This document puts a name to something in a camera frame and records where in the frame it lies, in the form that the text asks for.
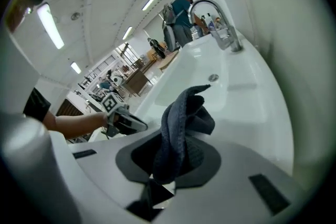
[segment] sink basin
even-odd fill
[[[211,84],[201,93],[216,122],[206,139],[249,147],[291,175],[293,138],[285,100],[259,52],[240,33],[238,38],[240,52],[221,50],[211,35],[185,45],[135,114],[149,127],[160,127],[164,110],[183,90]],[[218,78],[209,81],[211,75]]]

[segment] black rectangle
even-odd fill
[[[97,154],[97,152],[94,150],[87,150],[87,151],[80,151],[80,152],[73,153],[73,156],[75,157],[75,159],[79,159],[79,158],[84,158],[84,157],[87,157],[93,154]]]
[[[290,205],[266,176],[259,174],[250,176],[249,179],[273,215]]]

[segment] wooden table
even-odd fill
[[[170,63],[174,60],[174,58],[177,56],[178,50],[172,52],[170,55],[168,55],[166,58],[164,58],[161,63],[159,64],[158,68],[163,72],[164,69],[166,69]]]

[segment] teal shirt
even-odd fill
[[[190,8],[190,2],[188,0],[175,0],[172,3],[174,13],[177,15],[182,10],[184,12],[176,19],[176,25],[184,25],[189,28],[192,28],[193,25],[189,22],[188,9]]]

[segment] gray pants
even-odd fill
[[[190,28],[184,25],[174,25],[173,31],[176,41],[183,48],[188,42],[193,41]]]

